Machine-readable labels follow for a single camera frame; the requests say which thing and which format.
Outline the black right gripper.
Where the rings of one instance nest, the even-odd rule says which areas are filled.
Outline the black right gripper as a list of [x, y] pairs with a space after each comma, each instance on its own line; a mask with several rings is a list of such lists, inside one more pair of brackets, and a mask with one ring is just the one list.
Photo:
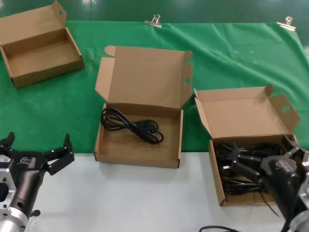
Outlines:
[[241, 175], [251, 181], [261, 177], [267, 191], [286, 220], [292, 220], [304, 209], [298, 203], [298, 191], [302, 178], [297, 174], [295, 158], [303, 159], [306, 151], [285, 135], [282, 144], [287, 152], [284, 156], [255, 157], [249, 148], [223, 144], [223, 176]]

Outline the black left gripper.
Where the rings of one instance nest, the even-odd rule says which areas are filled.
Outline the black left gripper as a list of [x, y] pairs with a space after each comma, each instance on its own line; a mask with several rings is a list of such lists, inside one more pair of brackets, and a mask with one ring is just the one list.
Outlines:
[[16, 187], [11, 207], [30, 217], [43, 177], [47, 171], [55, 175], [74, 161], [74, 152], [70, 135], [67, 133], [63, 146], [44, 154], [37, 151], [17, 151], [12, 149], [15, 135], [9, 135], [0, 141], [0, 154], [11, 158], [9, 165]]

